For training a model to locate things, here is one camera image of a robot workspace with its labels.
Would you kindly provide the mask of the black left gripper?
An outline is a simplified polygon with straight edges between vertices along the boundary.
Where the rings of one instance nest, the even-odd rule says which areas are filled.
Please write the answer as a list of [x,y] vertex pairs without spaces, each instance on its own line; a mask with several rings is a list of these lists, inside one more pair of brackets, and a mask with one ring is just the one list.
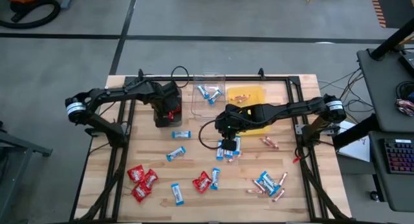
[[178,127],[182,124],[182,92],[176,82],[160,85],[151,107],[157,128]]

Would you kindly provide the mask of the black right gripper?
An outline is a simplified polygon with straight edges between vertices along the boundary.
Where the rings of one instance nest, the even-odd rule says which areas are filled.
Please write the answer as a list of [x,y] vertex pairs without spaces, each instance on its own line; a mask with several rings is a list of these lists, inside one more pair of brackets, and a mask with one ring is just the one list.
[[235,151],[237,143],[235,135],[259,128],[259,105],[239,107],[227,104],[225,110],[215,119],[215,129],[223,137],[221,148]]

